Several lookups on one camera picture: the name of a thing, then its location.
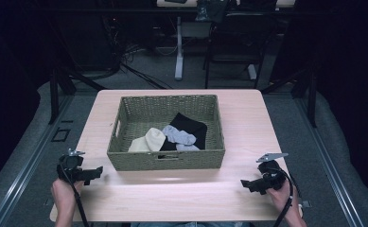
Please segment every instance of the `woven storage basket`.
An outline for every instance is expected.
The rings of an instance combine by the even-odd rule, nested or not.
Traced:
[[[162,130],[177,113],[207,126],[205,149],[128,152],[150,128]],[[123,96],[107,155],[116,170],[220,168],[225,153],[217,96]]]

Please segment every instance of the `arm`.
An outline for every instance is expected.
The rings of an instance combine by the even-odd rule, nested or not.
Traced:
[[[74,186],[80,193],[83,182],[76,182],[74,183]],[[54,202],[58,210],[55,226],[72,226],[72,218],[74,217],[76,202],[74,191],[71,185],[60,179],[57,179],[53,182],[51,193],[53,194]]]
[[[272,202],[275,205],[275,208],[281,212],[287,202],[289,197],[289,182],[285,181],[283,186],[279,190],[274,190],[272,188],[267,190],[267,193],[272,197]],[[306,227],[307,224],[302,219],[299,214],[298,207],[298,194],[296,193],[296,188],[294,187],[292,206],[289,208],[286,213],[284,219],[290,227]]]

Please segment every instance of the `chair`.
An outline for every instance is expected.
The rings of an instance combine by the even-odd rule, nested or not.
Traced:
[[[268,41],[276,30],[276,21],[265,15],[227,14],[221,23],[210,26],[204,88],[208,87],[210,62],[224,64],[257,64],[254,88],[257,87]]]

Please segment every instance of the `light wood tabletop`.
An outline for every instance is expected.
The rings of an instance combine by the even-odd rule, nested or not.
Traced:
[[[157,7],[168,8],[194,8],[197,6],[198,0],[187,0],[186,3],[171,3],[165,0],[157,0]],[[292,8],[295,4],[295,0],[278,0],[276,6],[278,8]]]
[[[225,155],[220,169],[116,171],[107,149],[122,96],[217,95]],[[104,90],[97,95],[79,139],[83,169],[104,166],[81,192],[89,221],[274,220],[268,195],[251,193],[240,180],[261,178],[256,162],[280,153],[262,95],[257,90]],[[284,159],[277,159],[286,171]],[[54,221],[54,206],[50,218]],[[76,209],[75,221],[79,221]]]

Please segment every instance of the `gray carpet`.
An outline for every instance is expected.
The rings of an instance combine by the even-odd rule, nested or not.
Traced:
[[[199,51],[191,51],[189,48],[184,53],[184,78],[181,81],[174,79],[175,55],[161,56],[147,51],[139,51],[129,57],[130,61],[127,61],[127,64],[143,73],[157,76],[158,79],[174,89],[202,88],[204,78],[202,55]],[[273,56],[272,49],[267,57],[270,65],[273,63]],[[221,68],[213,68],[212,77],[228,80],[214,80],[211,87],[226,86],[242,89],[243,81],[247,75],[241,74],[240,70],[235,71],[238,68],[222,68],[226,70],[225,73],[222,73]],[[266,66],[263,70],[259,88],[268,85],[270,70],[270,66]],[[88,77],[95,75],[95,73],[86,74]],[[151,89],[151,86],[142,79],[124,69],[111,77],[97,79],[96,82],[110,89]],[[61,116],[50,127],[47,126],[50,119],[48,83],[39,90],[42,96],[39,110],[20,144],[0,173],[0,207],[8,196],[12,184],[18,179],[20,170],[24,168],[26,163],[29,163],[31,156],[38,148],[42,152],[40,156],[36,157],[39,159],[37,165],[31,166],[34,170],[33,174],[27,177],[28,184],[21,187],[23,193],[15,198],[15,205],[9,206],[9,210],[0,210],[0,217],[5,213],[8,214],[0,221],[3,226],[54,225],[48,216],[53,205],[49,188],[57,177],[56,164],[64,152],[69,148],[75,148],[78,143],[80,133],[96,97],[96,91],[86,84],[80,81],[75,81],[75,84],[78,91],[73,97],[60,93]],[[290,87],[290,84],[286,85],[274,94],[265,95],[264,98],[281,149],[289,154],[286,158],[289,171],[297,180],[303,199],[312,204],[311,208],[304,210],[308,226],[352,226],[339,203],[333,183],[327,177],[324,162],[319,154],[320,148],[316,144],[312,131],[318,132],[324,141],[324,147],[338,170],[360,219],[364,226],[368,226],[368,189],[360,181],[357,172],[349,163],[347,146],[335,117],[324,99],[318,96],[316,110],[318,128],[311,130],[304,118],[304,101],[292,99],[289,95]],[[51,142],[57,130],[69,131],[64,142]],[[95,223],[95,226],[106,225],[119,226],[120,224]],[[255,226],[272,226],[272,222],[257,222]]]

